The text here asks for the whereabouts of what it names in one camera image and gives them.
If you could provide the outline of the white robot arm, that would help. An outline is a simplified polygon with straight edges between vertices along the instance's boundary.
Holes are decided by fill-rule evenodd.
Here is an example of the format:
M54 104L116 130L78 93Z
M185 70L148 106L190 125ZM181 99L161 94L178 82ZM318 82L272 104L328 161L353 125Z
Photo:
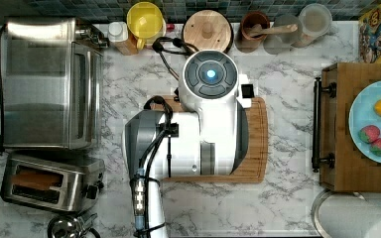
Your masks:
M179 79L180 112L162 96L150 98L122 135L132 192L136 238L168 238L160 181L229 176L249 147L240 74L227 54L190 56Z

